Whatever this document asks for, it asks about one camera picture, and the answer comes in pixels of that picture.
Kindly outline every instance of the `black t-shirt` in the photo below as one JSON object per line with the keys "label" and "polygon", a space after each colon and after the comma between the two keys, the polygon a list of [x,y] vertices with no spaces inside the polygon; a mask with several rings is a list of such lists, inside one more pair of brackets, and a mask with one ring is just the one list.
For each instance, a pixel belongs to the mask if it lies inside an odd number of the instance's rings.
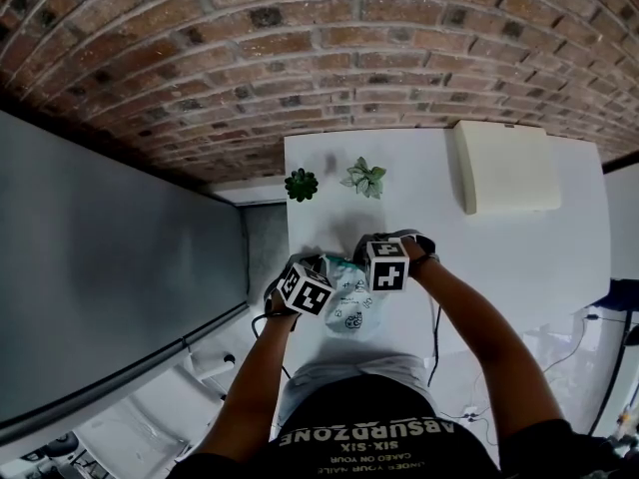
{"label": "black t-shirt", "polygon": [[401,477],[585,477],[618,470],[639,477],[604,440],[576,435],[563,420],[536,424],[500,443],[501,472],[461,425],[437,417],[414,390],[365,375],[327,385],[291,415],[277,439],[247,464],[214,454],[179,463],[170,479],[398,475]]}

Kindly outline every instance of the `pale green succulent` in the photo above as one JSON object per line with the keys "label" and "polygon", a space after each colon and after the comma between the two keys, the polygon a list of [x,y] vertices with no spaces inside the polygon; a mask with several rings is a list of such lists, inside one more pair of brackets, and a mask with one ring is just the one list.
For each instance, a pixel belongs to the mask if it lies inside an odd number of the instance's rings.
{"label": "pale green succulent", "polygon": [[383,193],[381,178],[386,174],[386,169],[373,167],[369,170],[366,160],[359,157],[354,167],[347,169],[347,171],[348,177],[341,180],[345,187],[355,187],[355,191],[358,194],[363,194],[366,198],[379,199]]}

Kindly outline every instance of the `wristband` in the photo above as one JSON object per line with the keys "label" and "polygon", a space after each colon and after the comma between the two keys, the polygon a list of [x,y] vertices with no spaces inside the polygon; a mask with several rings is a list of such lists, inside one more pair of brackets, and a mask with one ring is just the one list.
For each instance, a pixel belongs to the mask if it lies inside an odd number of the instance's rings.
{"label": "wristband", "polygon": [[425,253],[422,257],[418,257],[408,264],[408,274],[414,277],[419,267],[429,259],[439,262],[439,256],[436,253]]}

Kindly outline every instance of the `white tabletop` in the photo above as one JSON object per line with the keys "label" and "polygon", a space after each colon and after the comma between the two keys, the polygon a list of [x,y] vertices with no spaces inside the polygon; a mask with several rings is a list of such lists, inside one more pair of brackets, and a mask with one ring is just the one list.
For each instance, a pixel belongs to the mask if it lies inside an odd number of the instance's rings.
{"label": "white tabletop", "polygon": [[[542,213],[468,216],[451,130],[337,132],[288,137],[287,172],[316,174],[311,201],[288,201],[291,253],[350,256],[361,235],[413,228],[435,241],[441,262],[466,280],[518,332],[572,313],[608,292],[610,228],[596,146],[551,137],[562,206]],[[339,184],[359,156],[387,169],[381,200]],[[414,281],[383,308],[384,323],[366,346],[384,353],[432,355],[429,298]],[[328,361],[350,343],[327,339],[320,318],[301,318],[285,364]],[[441,353],[465,349],[443,315]]]}

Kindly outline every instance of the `white wall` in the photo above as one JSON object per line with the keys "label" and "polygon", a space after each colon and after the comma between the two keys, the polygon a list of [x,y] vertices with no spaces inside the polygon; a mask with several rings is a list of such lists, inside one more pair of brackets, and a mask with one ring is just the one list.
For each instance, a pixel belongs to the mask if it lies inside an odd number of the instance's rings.
{"label": "white wall", "polygon": [[604,176],[610,212],[612,277],[639,279],[639,164]]}

